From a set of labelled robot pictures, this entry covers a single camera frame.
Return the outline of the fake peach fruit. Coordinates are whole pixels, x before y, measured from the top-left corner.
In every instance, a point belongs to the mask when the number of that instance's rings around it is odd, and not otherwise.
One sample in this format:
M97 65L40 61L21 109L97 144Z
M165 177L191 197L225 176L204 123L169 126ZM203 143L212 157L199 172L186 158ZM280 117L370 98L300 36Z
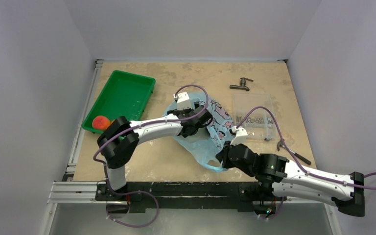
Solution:
M92 128L95 130L105 131L110 125L112 121L110 121L105 116L96 116L92 120Z

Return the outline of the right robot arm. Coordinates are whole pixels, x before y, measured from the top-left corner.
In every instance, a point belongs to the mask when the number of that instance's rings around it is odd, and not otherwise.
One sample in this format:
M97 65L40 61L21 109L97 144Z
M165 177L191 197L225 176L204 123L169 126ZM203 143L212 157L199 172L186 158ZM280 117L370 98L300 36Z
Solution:
M355 217L365 216L364 175L328 173L276 154L257 154L243 144L226 145L216 155L223 168L237 168L257 179L256 195L298 197L336 206L338 211Z

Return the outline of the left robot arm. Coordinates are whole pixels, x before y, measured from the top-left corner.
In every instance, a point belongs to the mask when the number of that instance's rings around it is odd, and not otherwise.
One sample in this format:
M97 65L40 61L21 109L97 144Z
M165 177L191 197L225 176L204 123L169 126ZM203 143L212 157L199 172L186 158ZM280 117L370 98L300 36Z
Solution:
M145 121L129 121L126 117L115 119L96 141L97 154L105 158L108 195L114 200L125 197L125 165L138 145L163 137L197 136L211 121L212 114L203 105L194 109L170 110L164 117Z

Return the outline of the light blue plastic bag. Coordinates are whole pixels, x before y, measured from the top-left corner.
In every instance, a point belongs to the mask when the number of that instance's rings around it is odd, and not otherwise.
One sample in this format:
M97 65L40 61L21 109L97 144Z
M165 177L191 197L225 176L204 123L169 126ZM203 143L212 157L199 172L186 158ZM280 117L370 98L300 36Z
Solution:
M180 136L174 139L185 148L194 159L204 168L220 173L225 171L221 166L216 155L223 149L227 141L231 141L233 136L230 129L234 125L232 117L222 107L222 105L209 96L207 111L212 114L212 122L206 127L208 136L200 137L189 136L183 138Z

